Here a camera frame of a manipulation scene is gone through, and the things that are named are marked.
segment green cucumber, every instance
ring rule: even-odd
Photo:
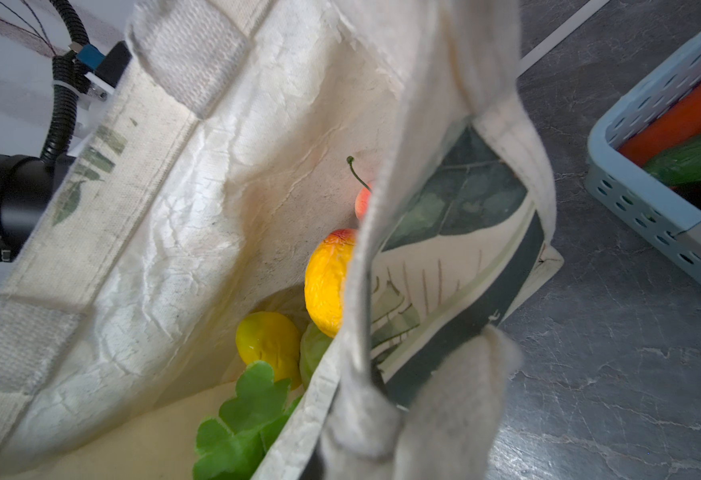
[[[644,170],[669,187],[701,182],[701,134],[657,154]]]

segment blue plastic basket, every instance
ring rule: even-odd
[[[668,57],[596,122],[586,189],[701,283],[701,210],[616,149],[701,81],[701,33]]]

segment gray table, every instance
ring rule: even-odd
[[[523,2],[524,52],[585,0]],[[491,480],[701,478],[701,286],[583,188],[595,121],[701,30],[701,0],[612,0],[519,79],[557,178],[565,266],[502,328]]]

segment green stem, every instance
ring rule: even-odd
[[[356,180],[360,181],[361,184],[364,185],[364,188],[366,188],[367,190],[369,190],[371,192],[372,189],[369,187],[369,185],[365,184],[364,181],[361,179],[361,177],[356,175],[356,171],[353,169],[353,160],[355,160],[355,159],[353,157],[348,157],[346,160],[348,162],[348,167],[350,167],[350,172],[353,174],[353,176],[356,178]]]

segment white wall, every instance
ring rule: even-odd
[[[19,0],[2,0],[29,23],[35,19]],[[47,0],[28,0],[52,44],[67,48],[65,25]],[[107,53],[122,39],[134,0],[71,0],[89,34],[90,42]],[[0,17],[21,25],[0,5]],[[52,112],[52,66],[48,57],[0,35],[0,154],[38,155]],[[0,264],[0,283],[12,264]]]

